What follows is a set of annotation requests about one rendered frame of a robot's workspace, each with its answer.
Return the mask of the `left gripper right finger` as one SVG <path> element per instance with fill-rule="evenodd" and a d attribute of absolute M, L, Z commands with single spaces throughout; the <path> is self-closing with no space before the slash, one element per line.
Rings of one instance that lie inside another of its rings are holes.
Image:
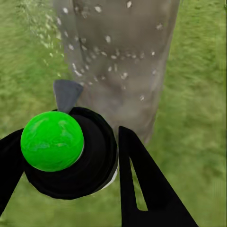
<path fill-rule="evenodd" d="M 199 227 L 136 137 L 136 132 L 122 126 L 118 130 L 122 227 Z M 148 211 L 137 208 L 129 157 Z"/>

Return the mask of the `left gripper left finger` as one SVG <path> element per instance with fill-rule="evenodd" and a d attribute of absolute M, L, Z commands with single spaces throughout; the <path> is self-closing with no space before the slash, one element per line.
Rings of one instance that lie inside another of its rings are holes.
<path fill-rule="evenodd" d="M 23 129 L 18 129 L 0 140 L 0 216 L 24 172 L 20 147 L 22 132 Z"/>

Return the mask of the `pesticide atomizer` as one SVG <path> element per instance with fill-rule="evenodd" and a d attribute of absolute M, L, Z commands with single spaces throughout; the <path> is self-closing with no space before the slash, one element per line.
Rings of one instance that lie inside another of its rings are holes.
<path fill-rule="evenodd" d="M 22 167 L 40 193 L 74 200 L 114 182 L 119 147 L 101 115 L 75 106 L 84 93 L 82 84 L 59 79 L 53 89 L 57 110 L 34 117 L 23 128 Z"/>

